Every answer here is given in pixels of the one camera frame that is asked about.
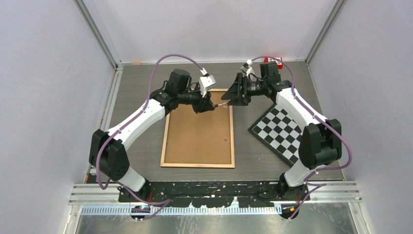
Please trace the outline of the orange handled screwdriver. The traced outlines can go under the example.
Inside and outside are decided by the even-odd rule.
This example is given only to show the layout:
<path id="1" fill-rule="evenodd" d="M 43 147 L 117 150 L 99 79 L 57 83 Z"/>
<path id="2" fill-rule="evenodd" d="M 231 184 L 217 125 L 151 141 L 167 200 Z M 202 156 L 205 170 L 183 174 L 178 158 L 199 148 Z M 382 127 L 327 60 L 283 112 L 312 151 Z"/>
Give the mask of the orange handled screwdriver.
<path id="1" fill-rule="evenodd" d="M 220 103 L 220 104 L 214 104 L 214 108 L 218 108 L 220 106 L 224 106 L 224 105 L 227 105 L 227 104 L 228 104 L 228 102 L 224 102 L 224 103 Z"/>

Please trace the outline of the black picture frame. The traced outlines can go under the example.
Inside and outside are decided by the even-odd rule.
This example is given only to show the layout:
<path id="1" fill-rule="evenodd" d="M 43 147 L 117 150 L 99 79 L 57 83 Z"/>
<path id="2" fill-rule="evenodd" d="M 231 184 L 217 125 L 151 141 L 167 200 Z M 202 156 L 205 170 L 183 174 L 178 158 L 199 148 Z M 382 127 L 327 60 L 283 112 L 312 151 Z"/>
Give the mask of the black picture frame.
<path id="1" fill-rule="evenodd" d="M 214 104 L 224 103 L 225 89 L 212 89 Z M 235 168 L 233 109 L 224 105 L 195 113 L 180 105 L 166 116 L 161 167 Z"/>

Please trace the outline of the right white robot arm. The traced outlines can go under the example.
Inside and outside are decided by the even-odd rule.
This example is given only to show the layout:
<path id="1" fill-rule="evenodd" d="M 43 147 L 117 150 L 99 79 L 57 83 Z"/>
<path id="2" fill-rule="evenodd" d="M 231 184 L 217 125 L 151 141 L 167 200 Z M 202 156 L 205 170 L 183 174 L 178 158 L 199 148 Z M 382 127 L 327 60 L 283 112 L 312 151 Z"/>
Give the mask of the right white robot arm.
<path id="1" fill-rule="evenodd" d="M 266 96 L 281 107 L 302 132 L 297 147 L 299 158 L 294 165 L 280 176 L 278 194 L 284 200 L 291 200 L 298 192 L 297 187 L 318 169 L 341 158 L 341 124 L 318 116 L 317 111 L 301 99 L 290 81 L 282 81 L 277 62 L 260 65 L 261 77 L 252 81 L 252 61 L 247 61 L 237 74 L 234 83 L 222 95 L 232 106 L 247 106 L 253 96 Z"/>

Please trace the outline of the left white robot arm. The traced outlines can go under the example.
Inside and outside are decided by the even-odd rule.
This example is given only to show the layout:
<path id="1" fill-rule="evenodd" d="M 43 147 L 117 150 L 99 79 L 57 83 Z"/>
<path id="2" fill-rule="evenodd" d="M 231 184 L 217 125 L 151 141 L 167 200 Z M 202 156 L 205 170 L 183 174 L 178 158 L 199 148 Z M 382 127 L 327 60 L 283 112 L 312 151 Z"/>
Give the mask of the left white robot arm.
<path id="1" fill-rule="evenodd" d="M 129 162 L 127 150 L 150 126 L 167 116 L 180 104 L 191 105 L 195 113 L 213 111 L 210 89 L 216 86 L 215 78 L 201 70 L 198 82 L 192 82 L 189 72 L 174 69 L 160 89 L 151 92 L 133 114 L 118 125 L 92 135 L 89 163 L 97 172 L 131 189 L 131 196 L 138 202 L 149 197 L 147 180 L 134 170 Z"/>

